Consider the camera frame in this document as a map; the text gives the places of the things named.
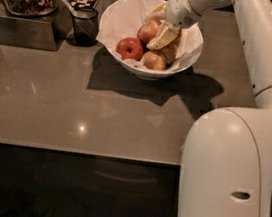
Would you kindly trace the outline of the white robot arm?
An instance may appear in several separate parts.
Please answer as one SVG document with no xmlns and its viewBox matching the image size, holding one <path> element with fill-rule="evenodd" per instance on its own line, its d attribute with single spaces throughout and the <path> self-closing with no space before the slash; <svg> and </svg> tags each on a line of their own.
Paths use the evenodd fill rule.
<svg viewBox="0 0 272 217">
<path fill-rule="evenodd" d="M 168 0 L 171 40 L 214 8 L 231 5 L 240 31 L 256 106 L 219 108 L 196 120 L 181 160 L 177 217 L 271 217 L 272 1 Z"/>
</svg>

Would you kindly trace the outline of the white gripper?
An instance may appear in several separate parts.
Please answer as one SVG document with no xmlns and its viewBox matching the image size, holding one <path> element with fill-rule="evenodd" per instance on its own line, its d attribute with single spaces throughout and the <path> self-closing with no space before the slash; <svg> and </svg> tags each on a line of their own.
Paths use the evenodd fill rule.
<svg viewBox="0 0 272 217">
<path fill-rule="evenodd" d="M 144 19 L 144 22 L 160 21 L 157 33 L 148 42 L 147 48 L 149 50 L 164 48 L 177 39 L 182 28 L 190 28 L 200 19 L 201 16 L 194 11 L 188 0 L 167 0 L 167 3 L 161 3 Z"/>
</svg>

